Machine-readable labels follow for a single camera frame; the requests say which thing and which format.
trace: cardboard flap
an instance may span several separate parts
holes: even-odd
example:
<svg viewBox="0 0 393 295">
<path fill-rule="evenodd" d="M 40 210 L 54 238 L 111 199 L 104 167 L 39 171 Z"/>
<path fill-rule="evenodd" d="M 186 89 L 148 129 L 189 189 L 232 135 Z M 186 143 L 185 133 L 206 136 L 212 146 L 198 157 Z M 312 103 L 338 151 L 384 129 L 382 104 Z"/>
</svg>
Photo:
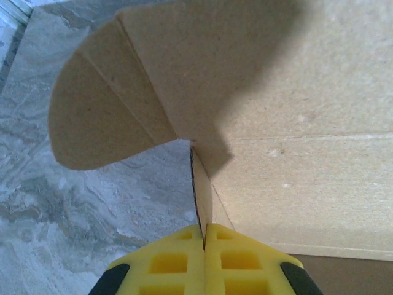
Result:
<svg viewBox="0 0 393 295">
<path fill-rule="evenodd" d="M 173 128 L 193 140 L 212 180 L 232 158 L 227 142 L 243 101 L 299 13 L 293 0 L 193 0 L 118 14 Z"/>
<path fill-rule="evenodd" d="M 57 161 L 78 170 L 176 139 L 117 20 L 89 36 L 62 69 L 52 93 L 49 135 Z"/>
<path fill-rule="evenodd" d="M 194 190 L 196 214 L 201 227 L 203 239 L 206 238 L 206 227 L 209 223 L 218 223 L 234 229 L 227 212 L 212 185 L 206 170 L 202 166 L 198 154 L 191 149 L 191 172 Z"/>
</svg>

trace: corrugated cardboard edge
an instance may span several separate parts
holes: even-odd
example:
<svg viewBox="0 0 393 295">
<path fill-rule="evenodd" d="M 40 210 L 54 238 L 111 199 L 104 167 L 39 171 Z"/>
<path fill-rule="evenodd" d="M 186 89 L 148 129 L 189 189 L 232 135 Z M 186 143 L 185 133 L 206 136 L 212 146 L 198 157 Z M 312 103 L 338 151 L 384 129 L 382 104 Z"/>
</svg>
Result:
<svg viewBox="0 0 393 295">
<path fill-rule="evenodd" d="M 211 180 L 192 147 L 190 148 L 190 163 L 196 214 L 203 240 L 206 238 L 206 226 L 209 223 L 219 223 L 234 229 Z"/>
</svg>

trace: cardboard box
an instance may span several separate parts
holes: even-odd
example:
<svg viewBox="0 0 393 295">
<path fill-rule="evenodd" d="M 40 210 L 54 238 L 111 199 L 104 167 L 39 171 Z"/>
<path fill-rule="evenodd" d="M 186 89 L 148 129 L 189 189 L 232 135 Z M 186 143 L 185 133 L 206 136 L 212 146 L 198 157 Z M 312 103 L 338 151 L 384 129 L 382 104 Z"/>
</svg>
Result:
<svg viewBox="0 0 393 295">
<path fill-rule="evenodd" d="M 94 169 L 187 138 L 202 226 L 291 254 L 393 261 L 393 18 L 382 5 L 123 10 L 58 78 L 54 154 Z"/>
</svg>

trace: cardboard edge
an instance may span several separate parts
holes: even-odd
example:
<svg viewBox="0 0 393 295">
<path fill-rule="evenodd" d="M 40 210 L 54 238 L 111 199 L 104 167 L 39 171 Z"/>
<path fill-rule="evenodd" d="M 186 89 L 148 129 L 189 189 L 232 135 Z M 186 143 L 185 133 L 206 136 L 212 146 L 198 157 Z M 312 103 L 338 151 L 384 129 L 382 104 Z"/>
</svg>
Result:
<svg viewBox="0 0 393 295">
<path fill-rule="evenodd" d="M 190 163 L 196 215 L 205 242 L 206 228 L 209 223 L 221 224 L 233 230 L 235 228 L 196 151 L 192 147 L 190 147 Z"/>
<path fill-rule="evenodd" d="M 263 242 L 291 255 L 319 256 L 343 259 L 367 259 L 371 261 L 393 262 L 393 251 L 368 250 L 357 248 L 337 248 L 328 246 L 312 246 L 287 243 Z"/>
</svg>

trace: marble veining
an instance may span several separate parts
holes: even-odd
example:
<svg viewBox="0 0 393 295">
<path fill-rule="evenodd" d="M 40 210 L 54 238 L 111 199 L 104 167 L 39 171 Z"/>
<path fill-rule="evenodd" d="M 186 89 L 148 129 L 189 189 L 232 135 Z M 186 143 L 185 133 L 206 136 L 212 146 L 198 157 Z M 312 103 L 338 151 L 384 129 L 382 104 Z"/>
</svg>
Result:
<svg viewBox="0 0 393 295">
<path fill-rule="evenodd" d="M 53 83 L 74 49 L 138 1 L 34 10 L 0 98 L 0 294 L 88 294 L 108 263 L 197 223 L 189 142 L 92 171 L 56 163 Z"/>
</svg>

